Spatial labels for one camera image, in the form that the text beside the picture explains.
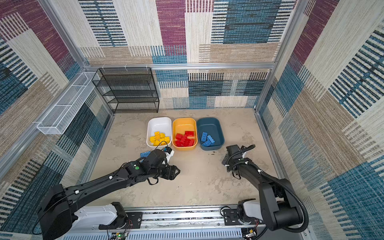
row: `blue bin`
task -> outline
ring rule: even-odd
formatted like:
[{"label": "blue bin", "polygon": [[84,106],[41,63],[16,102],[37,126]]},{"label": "blue bin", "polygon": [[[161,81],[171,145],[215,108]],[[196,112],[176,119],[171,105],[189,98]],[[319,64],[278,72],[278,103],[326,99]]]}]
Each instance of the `blue bin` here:
[{"label": "blue bin", "polygon": [[[203,132],[207,132],[208,135],[215,140],[214,144],[209,147],[204,147],[201,142],[201,136]],[[218,150],[224,144],[224,135],[221,130],[220,122],[217,118],[200,118],[197,120],[197,137],[200,143],[201,149],[205,151]]]}]

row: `table surface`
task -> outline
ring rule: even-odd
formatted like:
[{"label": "table surface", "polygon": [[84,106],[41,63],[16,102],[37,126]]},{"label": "table surface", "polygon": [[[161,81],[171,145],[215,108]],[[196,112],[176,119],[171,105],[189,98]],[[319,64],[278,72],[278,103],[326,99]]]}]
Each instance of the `table surface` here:
[{"label": "table surface", "polygon": [[220,121],[225,143],[221,149],[204,151],[198,145],[192,151],[175,151],[171,165],[180,169],[175,180],[160,178],[150,186],[138,183],[105,195],[89,205],[121,202],[124,207],[158,207],[183,205],[237,204],[248,198],[258,199],[258,191],[246,179],[235,179],[221,164],[226,146],[237,144],[256,147],[247,157],[272,176],[277,177],[267,147],[257,124],[253,109],[159,110],[159,113],[116,114],[103,149],[96,162],[91,180],[118,169],[122,163],[134,161],[141,152],[149,151],[146,144],[147,124],[152,118],[191,117],[195,120],[215,117]]}]

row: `striped fabric wall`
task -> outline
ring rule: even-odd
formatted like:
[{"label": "striped fabric wall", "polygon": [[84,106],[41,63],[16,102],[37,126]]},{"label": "striped fabric wall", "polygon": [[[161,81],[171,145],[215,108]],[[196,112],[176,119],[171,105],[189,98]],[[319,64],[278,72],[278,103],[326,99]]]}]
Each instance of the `striped fabric wall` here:
[{"label": "striped fabric wall", "polygon": [[[94,90],[63,135],[39,133],[0,181],[3,233],[23,233],[20,236],[31,239],[41,199],[56,184],[67,187],[81,183],[109,118]],[[40,232],[39,225],[35,232]]]},{"label": "striped fabric wall", "polygon": [[[80,67],[36,0],[0,0],[0,5],[3,156]],[[1,239],[41,239],[31,235],[41,198],[55,184],[82,181],[109,118],[92,92],[63,135],[40,133],[33,140],[0,180]]]},{"label": "striped fabric wall", "polygon": [[274,61],[296,5],[296,0],[49,1],[90,65]]},{"label": "striped fabric wall", "polygon": [[160,109],[253,108],[270,69],[152,71]]},{"label": "striped fabric wall", "polygon": [[[274,61],[296,0],[50,3],[90,65],[126,65]],[[156,71],[159,108],[252,108],[268,72]]]},{"label": "striped fabric wall", "polygon": [[0,156],[78,71],[37,0],[0,0]]},{"label": "striped fabric wall", "polygon": [[310,0],[260,110],[317,239],[384,239],[384,1]]}]

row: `metal frame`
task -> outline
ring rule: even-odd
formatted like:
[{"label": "metal frame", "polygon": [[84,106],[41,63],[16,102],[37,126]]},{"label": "metal frame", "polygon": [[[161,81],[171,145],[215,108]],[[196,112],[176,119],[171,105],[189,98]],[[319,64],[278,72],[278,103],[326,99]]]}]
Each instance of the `metal frame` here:
[{"label": "metal frame", "polygon": [[83,59],[82,53],[73,43],[72,39],[69,37],[67,31],[65,30],[64,26],[59,21],[59,18],[57,17],[56,12],[54,11],[50,1],[49,0],[37,0],[37,1],[40,3],[40,6],[43,8],[45,14],[47,14],[49,20],[51,20],[52,25],[54,26],[56,31],[59,33],[60,38],[63,40],[65,46],[68,48],[69,52],[72,54],[72,57],[75,59],[77,64],[80,66],[80,68],[84,69],[85,59]]},{"label": "metal frame", "polygon": [[[36,118],[34,122],[32,122],[32,124],[20,135],[16,142],[0,158],[0,179],[2,179],[7,174],[7,172],[16,163],[16,161],[20,158],[24,151],[33,142],[35,137],[37,137],[37,135],[40,133],[40,130],[37,129],[38,124],[49,113],[49,111],[51,111],[55,104],[61,99],[61,97],[67,92],[67,90],[72,86],[72,84],[82,73],[83,72],[77,73],[73,77],[73,79],[68,82],[68,84],[65,86],[65,88],[63,88],[61,93],[50,102],[50,104],[45,108],[45,110]],[[106,109],[111,115],[113,114],[108,105],[106,105]]]},{"label": "metal frame", "polygon": [[204,69],[248,69],[273,68],[274,62],[260,63],[178,63],[178,64],[126,64],[126,65],[95,65],[85,66],[87,71],[96,71],[99,68],[142,68],[152,70],[204,70]]},{"label": "metal frame", "polygon": [[[76,47],[76,45],[74,44],[72,39],[69,37],[68,33],[66,32],[65,28],[63,27],[63,25],[59,21],[59,18],[52,7],[50,0],[38,0],[40,5],[42,6],[43,10],[45,11],[45,13],[48,15],[49,19],[51,20],[53,26],[56,28],[56,31],[59,33],[63,42],[65,43],[65,45],[69,49],[69,52],[72,54],[72,56],[76,60],[76,62],[80,65],[82,72],[83,71],[96,71],[98,68],[104,68],[104,67],[151,67],[153,70],[203,70],[203,69],[250,69],[250,68],[268,68],[268,69],[271,69],[271,71],[267,77],[266,83],[265,83],[265,85],[262,89],[262,92],[260,94],[258,104],[256,105],[255,117],[256,117],[257,122],[259,124],[260,130],[263,134],[263,138],[265,140],[265,143],[267,145],[268,151],[271,155],[272,161],[275,165],[275,169],[276,169],[276,172],[277,172],[279,178],[284,177],[284,174],[280,168],[280,165],[277,163],[277,156],[276,156],[275,152],[273,151],[272,144],[271,144],[269,137],[268,137],[268,133],[267,133],[267,131],[263,125],[263,122],[261,120],[261,116],[258,113],[258,111],[260,110],[261,105],[264,102],[265,97],[267,95],[267,92],[268,92],[270,85],[273,81],[273,78],[274,78],[274,75],[276,72],[276,67],[280,63],[282,56],[284,56],[286,54],[287,46],[289,45],[289,42],[292,39],[292,35],[293,35],[294,30],[298,26],[299,16],[305,10],[305,8],[308,4],[308,1],[309,0],[301,0],[298,3],[296,10],[292,13],[292,18],[290,20],[290,23],[288,23],[288,28],[287,28],[286,32],[283,35],[283,41],[281,43],[281,47],[278,51],[278,54],[275,58],[275,62],[157,64],[157,65],[155,65],[155,64],[147,64],[147,65],[139,64],[139,65],[87,66],[86,61],[83,58],[82,53],[79,51],[79,48]],[[57,103],[57,101],[61,98],[61,96],[65,93],[65,91],[71,86],[71,82],[72,81],[70,81],[68,83],[68,85],[63,89],[62,93],[59,94],[58,97],[55,100],[53,100],[51,102],[51,104],[42,112],[42,114],[39,115],[39,117],[36,120],[37,122],[32,123],[31,126],[20,136],[20,138],[16,141],[16,143],[0,159],[0,179],[8,172],[8,170],[13,166],[13,164],[18,160],[18,158],[21,156],[21,154],[25,151],[25,149],[27,149],[27,147],[31,144],[33,139],[37,136],[37,134],[39,133],[39,130],[36,128],[38,122],[41,121],[42,117],[45,116],[47,114],[47,112]],[[109,106],[107,106],[107,109],[109,110],[109,113],[112,116],[111,116],[111,118],[107,124],[105,132],[104,132],[102,139],[99,143],[99,146],[98,146],[98,148],[97,148],[97,150],[96,150],[96,152],[95,152],[95,154],[91,160],[91,167],[87,170],[86,175],[83,179],[83,182],[86,182],[89,180],[91,173],[93,171],[93,168],[95,166],[96,160],[97,160],[97,158],[101,152],[103,144],[106,140],[106,137],[108,135],[108,132],[109,132],[109,130],[112,126],[113,120],[114,120],[113,114],[110,111]],[[191,212],[179,213],[179,216],[183,216],[183,214],[184,215],[188,214],[189,217],[191,217],[193,215],[196,218],[198,218],[197,216],[201,216],[200,214],[209,215],[207,213],[204,213],[203,209],[204,208],[212,208],[212,207],[217,208],[217,207],[221,207],[221,206],[190,206],[187,208],[190,211],[192,211],[193,214],[190,214]],[[161,207],[161,208],[153,207],[153,208],[145,208],[145,209],[143,209],[143,208],[130,208],[130,209],[126,209],[126,210],[127,211],[140,210],[140,211],[152,211],[152,212],[159,212],[161,210],[164,212],[172,212],[170,214],[173,214],[173,216],[176,216],[175,214],[177,214],[177,213],[175,213],[175,212],[186,211],[186,207]],[[188,219],[188,221],[184,221],[184,222],[186,224],[186,222],[191,222],[192,220],[196,221],[195,225],[192,225],[192,226],[190,225],[190,226],[185,226],[185,227],[180,228],[180,224],[183,224],[182,223],[183,221],[177,220],[177,221],[180,221],[177,224],[177,227],[169,227],[168,226],[167,229],[168,230],[172,230],[172,229],[175,230],[176,228],[178,230],[180,230],[180,229],[200,229],[200,231],[203,231],[204,229],[218,228],[219,227],[218,224],[220,224],[220,228],[227,228],[227,227],[224,227],[224,221],[222,221],[222,223],[220,223],[221,220],[213,220],[213,218],[211,219],[211,223],[213,222],[216,225],[214,225],[214,224],[209,225],[208,223],[204,223],[203,225],[197,224],[198,222],[200,222],[200,223],[205,222],[205,219]],[[154,230],[154,229],[160,229],[161,228],[159,226],[158,226],[158,228],[155,227],[154,222],[152,222],[152,223],[149,223],[149,222],[150,221],[148,221],[148,223],[142,225],[142,227],[144,227],[144,230]],[[149,224],[153,225],[153,229],[152,228],[148,229]],[[132,232],[135,233],[135,232],[139,232],[142,230],[143,229],[138,229],[138,230],[133,230]],[[307,236],[306,232],[303,233],[302,236],[304,237],[304,239],[308,239],[307,237],[305,237],[305,236]]]},{"label": "metal frame", "polygon": [[[237,207],[234,204],[228,206],[234,209]],[[224,218],[219,212],[222,207],[224,205],[125,208],[127,213],[143,213],[142,219],[140,219],[141,227],[132,229],[129,234],[131,236],[128,239],[199,239],[199,237],[204,239],[239,239],[241,237],[241,228],[255,226],[225,226]],[[258,230],[261,231],[264,226],[264,224],[259,224]],[[106,236],[106,231],[97,228],[69,231],[63,236],[63,239],[70,240],[79,235],[102,238]]]},{"label": "metal frame", "polygon": [[258,112],[260,110],[260,108],[261,108],[261,106],[262,106],[262,104],[263,104],[263,102],[265,100],[265,97],[266,97],[266,95],[267,95],[267,93],[269,91],[269,88],[270,88],[270,86],[271,86],[271,84],[273,82],[273,79],[275,77],[276,69],[277,69],[277,67],[280,64],[280,59],[284,55],[287,54],[287,46],[289,45],[289,43],[292,40],[293,33],[294,33],[295,29],[298,27],[299,18],[301,16],[301,13],[304,12],[306,6],[308,5],[308,2],[309,2],[309,0],[300,0],[300,2],[298,3],[298,6],[297,6],[295,12],[293,13],[292,22],[291,22],[291,24],[288,27],[286,36],[284,37],[283,42],[282,42],[281,47],[280,47],[280,50],[279,50],[279,52],[278,52],[278,54],[276,56],[275,66],[271,70],[271,72],[269,73],[269,75],[267,77],[267,80],[264,83],[262,92],[260,93],[259,101],[257,102],[257,105],[256,105],[256,112]]}]

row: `white wire basket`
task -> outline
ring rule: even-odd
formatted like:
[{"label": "white wire basket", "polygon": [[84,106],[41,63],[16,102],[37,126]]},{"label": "white wire basket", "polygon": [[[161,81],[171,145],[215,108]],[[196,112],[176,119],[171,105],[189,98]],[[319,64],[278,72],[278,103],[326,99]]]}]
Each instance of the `white wire basket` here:
[{"label": "white wire basket", "polygon": [[45,115],[37,129],[43,134],[62,135],[94,89],[91,82],[94,74],[83,72]]}]

